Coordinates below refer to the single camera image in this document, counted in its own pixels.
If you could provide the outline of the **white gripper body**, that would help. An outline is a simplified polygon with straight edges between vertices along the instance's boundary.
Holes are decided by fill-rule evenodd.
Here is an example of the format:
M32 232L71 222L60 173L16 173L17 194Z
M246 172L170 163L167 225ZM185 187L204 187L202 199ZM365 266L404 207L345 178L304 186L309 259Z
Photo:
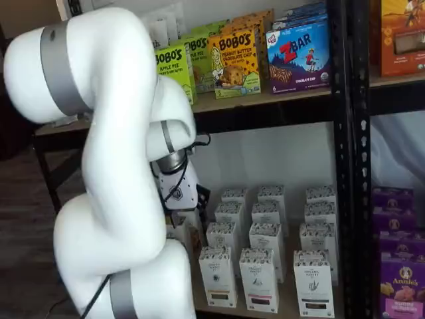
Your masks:
M182 168L171 175L165 175L159 172L159 187L163 199L168 196L181 177L182 180L177 190L165 202L165 206L169 210L193 210L197 206L197 184L199 179L191 162L187 164L185 171Z

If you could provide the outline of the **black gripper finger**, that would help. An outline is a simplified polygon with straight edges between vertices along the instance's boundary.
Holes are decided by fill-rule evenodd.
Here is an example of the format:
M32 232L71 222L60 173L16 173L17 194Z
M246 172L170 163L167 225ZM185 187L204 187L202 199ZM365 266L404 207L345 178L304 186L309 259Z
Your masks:
M186 229L187 221L186 216L180 216L177 212L172 212L170 216L170 224L169 226L172 229Z
M200 218L206 219L207 205L209 203L211 191L200 184L197 184L196 189L198 194L197 209L199 210Z

